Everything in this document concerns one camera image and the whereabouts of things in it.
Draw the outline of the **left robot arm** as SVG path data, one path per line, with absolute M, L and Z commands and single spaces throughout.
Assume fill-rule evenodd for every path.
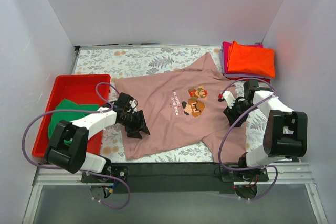
M 111 178 L 110 160 L 89 153 L 89 140 L 105 128 L 121 124 L 127 137 L 141 139 L 141 133 L 150 135 L 144 113 L 137 110 L 137 100 L 120 93 L 118 99 L 108 102 L 82 119 L 57 123 L 44 154 L 44 160 L 70 173 L 93 172 L 100 182 Z

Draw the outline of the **pink printed t-shirt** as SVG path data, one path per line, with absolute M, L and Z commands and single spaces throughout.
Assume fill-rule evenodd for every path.
M 141 140 L 122 132 L 128 160 L 204 142 L 215 162 L 236 162 L 246 151 L 246 125 L 230 129 L 218 95 L 230 84 L 205 53 L 183 69 L 122 78 L 118 91 L 138 101 L 150 135 Z

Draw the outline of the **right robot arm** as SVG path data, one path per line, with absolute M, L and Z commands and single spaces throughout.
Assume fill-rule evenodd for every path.
M 270 84 L 261 87 L 259 81 L 258 78 L 245 79 L 241 97 L 234 97 L 227 88 L 218 95 L 219 102 L 227 103 L 224 114 L 231 130 L 242 126 L 255 109 L 267 118 L 262 145 L 245 152 L 237 164 L 219 167 L 225 182 L 236 178 L 255 182 L 258 176 L 266 174 L 266 168 L 272 163 L 303 157 L 307 151 L 308 116 L 284 105 Z

